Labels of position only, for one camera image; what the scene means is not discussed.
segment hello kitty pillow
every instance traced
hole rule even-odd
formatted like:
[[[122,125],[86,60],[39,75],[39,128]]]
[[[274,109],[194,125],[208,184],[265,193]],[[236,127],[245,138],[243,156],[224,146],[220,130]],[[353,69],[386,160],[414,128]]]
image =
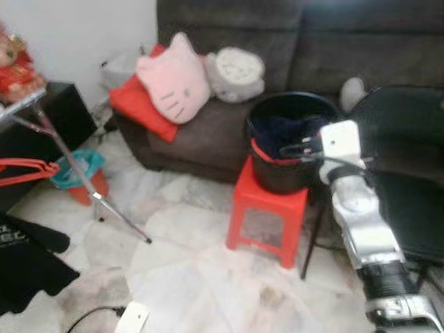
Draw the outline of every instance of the hello kitty pillow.
[[[211,95],[203,64],[184,33],[174,35],[161,55],[141,57],[136,74],[157,111],[173,123],[193,119]]]

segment stuffed toy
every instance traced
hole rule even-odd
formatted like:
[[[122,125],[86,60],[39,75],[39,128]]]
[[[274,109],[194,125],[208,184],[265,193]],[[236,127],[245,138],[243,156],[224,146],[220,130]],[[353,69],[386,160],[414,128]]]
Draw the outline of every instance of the stuffed toy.
[[[205,69],[210,87],[221,101],[239,103],[264,91],[264,63],[253,53],[226,47],[207,55]]]
[[[0,99],[4,103],[22,100],[46,86],[42,75],[33,68],[26,45],[0,29]]]
[[[186,123],[211,96],[199,56],[184,33],[157,57],[142,56],[136,74],[148,90],[157,111],[172,123]]]
[[[349,78],[341,89],[341,107],[346,113],[350,113],[360,100],[368,95],[364,82],[358,77]]]

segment gray plush toy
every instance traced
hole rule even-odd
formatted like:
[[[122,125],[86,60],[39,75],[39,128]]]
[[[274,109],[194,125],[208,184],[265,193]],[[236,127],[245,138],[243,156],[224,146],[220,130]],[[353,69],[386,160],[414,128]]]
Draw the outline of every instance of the gray plush toy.
[[[257,55],[226,47],[217,54],[209,53],[205,70],[213,94],[227,103],[247,101],[264,91],[265,66]]]

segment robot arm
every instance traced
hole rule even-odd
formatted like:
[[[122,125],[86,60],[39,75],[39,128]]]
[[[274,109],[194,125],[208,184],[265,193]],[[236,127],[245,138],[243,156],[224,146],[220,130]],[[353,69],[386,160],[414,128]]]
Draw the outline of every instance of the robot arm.
[[[352,265],[364,284],[366,315],[376,332],[444,333],[433,304],[420,295],[404,266],[405,258],[390,226],[379,213],[379,198],[359,168],[356,123],[343,121],[321,129],[324,158],[321,180],[332,189],[334,217]],[[328,158],[345,160],[350,168]]]

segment red plush toy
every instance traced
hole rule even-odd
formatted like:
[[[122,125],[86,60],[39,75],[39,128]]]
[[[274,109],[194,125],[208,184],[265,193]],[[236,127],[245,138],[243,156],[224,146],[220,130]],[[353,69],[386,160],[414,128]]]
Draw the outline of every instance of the red plush toy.
[[[45,86],[45,79],[34,70],[33,60],[26,53],[26,45],[0,27],[0,99],[4,103],[18,102]]]

